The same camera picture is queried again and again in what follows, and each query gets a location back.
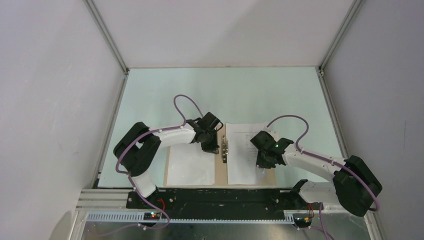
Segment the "brown cardboard folder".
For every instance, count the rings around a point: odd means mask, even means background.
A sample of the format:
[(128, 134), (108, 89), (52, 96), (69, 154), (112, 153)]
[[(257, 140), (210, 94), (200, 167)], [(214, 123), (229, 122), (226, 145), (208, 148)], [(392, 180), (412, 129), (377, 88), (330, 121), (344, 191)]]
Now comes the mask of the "brown cardboard folder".
[(168, 147), (163, 185), (183, 188), (275, 187), (273, 169), (256, 165), (258, 150), (250, 142), (266, 123), (228, 123), (217, 133), (218, 154), (200, 144)]

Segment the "printed white paper sheet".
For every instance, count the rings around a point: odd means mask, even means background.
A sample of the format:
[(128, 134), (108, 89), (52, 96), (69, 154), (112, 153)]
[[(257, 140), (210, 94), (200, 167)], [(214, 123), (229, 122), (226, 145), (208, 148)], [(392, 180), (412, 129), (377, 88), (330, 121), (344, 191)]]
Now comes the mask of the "printed white paper sheet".
[(225, 125), (228, 140), (227, 182), (229, 185), (259, 185), (265, 177), (265, 170), (256, 166), (258, 150), (250, 142), (265, 126), (265, 122)]

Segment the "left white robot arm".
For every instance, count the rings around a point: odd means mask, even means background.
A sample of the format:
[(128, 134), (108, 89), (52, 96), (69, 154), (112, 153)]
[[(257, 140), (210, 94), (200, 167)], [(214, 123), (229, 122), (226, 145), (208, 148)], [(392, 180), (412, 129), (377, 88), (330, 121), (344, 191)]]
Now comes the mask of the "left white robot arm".
[(182, 125), (150, 129), (142, 121), (135, 123), (113, 149), (117, 158), (115, 170), (128, 176), (139, 192), (138, 201), (145, 208), (158, 202), (156, 184), (148, 169), (159, 149), (178, 144), (200, 144), (205, 153), (219, 153), (218, 131), (224, 124), (211, 112), (195, 119), (184, 119)]

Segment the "metal folder clip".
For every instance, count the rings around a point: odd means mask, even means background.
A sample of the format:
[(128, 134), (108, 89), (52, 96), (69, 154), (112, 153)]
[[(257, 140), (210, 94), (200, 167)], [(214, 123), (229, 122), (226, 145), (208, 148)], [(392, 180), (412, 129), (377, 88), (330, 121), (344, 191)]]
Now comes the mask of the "metal folder clip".
[(228, 162), (229, 143), (225, 135), (222, 135), (221, 137), (221, 151), (222, 151), (222, 162), (226, 164)]

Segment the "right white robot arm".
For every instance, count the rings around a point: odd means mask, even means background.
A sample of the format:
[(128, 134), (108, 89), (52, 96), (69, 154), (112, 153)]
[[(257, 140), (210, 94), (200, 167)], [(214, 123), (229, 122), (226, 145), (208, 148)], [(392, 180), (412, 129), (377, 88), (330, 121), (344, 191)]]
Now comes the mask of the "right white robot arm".
[(349, 213), (363, 217), (372, 210), (383, 186), (358, 156), (348, 159), (318, 155), (302, 149), (287, 138), (276, 140), (270, 130), (259, 131), (250, 141), (257, 149), (256, 166), (262, 169), (284, 165), (313, 173), (325, 182), (300, 180), (292, 189), (291, 204), (304, 209), (310, 203), (340, 205)]

